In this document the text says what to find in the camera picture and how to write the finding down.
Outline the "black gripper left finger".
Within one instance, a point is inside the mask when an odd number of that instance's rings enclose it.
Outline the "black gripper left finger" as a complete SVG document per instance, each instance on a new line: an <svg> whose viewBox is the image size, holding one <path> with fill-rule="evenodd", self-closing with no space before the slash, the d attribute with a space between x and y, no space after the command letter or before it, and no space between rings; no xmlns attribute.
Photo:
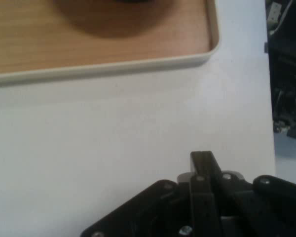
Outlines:
<svg viewBox="0 0 296 237"><path fill-rule="evenodd" d="M221 173L212 152L191 152L192 172L159 180L85 229L83 237L221 237L213 191Z"/></svg>

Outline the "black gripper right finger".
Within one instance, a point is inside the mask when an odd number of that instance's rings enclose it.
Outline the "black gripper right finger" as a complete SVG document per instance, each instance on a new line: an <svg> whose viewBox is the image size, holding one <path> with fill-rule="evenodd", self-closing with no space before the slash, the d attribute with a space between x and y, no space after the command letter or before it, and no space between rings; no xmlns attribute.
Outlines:
<svg viewBox="0 0 296 237"><path fill-rule="evenodd" d="M252 183L203 153L205 237L296 237L296 184L261 175Z"/></svg>

